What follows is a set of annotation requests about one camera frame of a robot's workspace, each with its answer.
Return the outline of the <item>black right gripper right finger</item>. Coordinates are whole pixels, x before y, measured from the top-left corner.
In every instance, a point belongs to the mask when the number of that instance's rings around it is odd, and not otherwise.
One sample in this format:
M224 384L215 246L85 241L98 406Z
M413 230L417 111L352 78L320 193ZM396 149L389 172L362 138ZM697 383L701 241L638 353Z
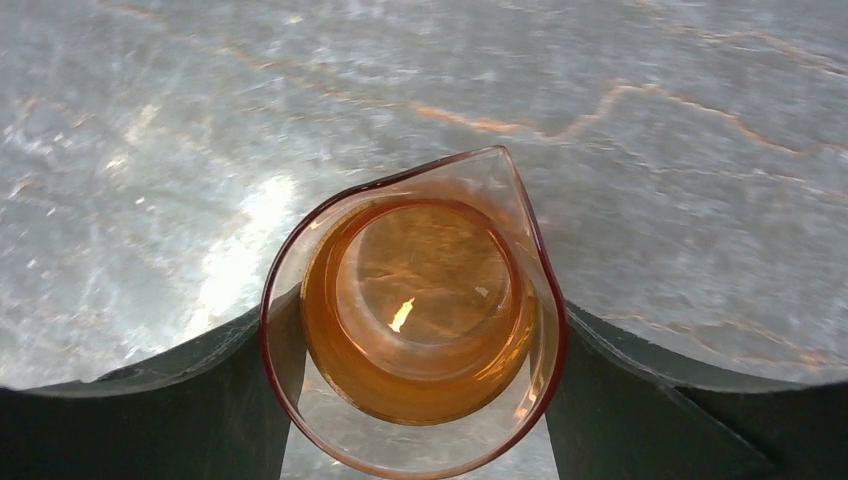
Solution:
M847 385L672 352L577 307L547 427L563 479L843 479Z

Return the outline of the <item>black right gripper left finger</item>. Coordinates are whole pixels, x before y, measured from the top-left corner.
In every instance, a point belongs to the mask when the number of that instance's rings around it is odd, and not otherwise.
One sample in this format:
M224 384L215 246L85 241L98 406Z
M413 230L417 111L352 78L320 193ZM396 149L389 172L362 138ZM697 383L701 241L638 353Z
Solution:
M277 479L290 429L253 308L91 381L1 391L5 479Z

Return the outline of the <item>amber glass carafe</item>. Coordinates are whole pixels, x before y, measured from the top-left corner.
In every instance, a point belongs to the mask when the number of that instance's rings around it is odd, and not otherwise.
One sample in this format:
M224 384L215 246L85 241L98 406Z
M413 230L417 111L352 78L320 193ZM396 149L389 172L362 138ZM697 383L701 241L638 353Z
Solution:
M270 384L319 449L388 479L503 455L550 403L567 314L502 145L343 190L292 230L260 309Z

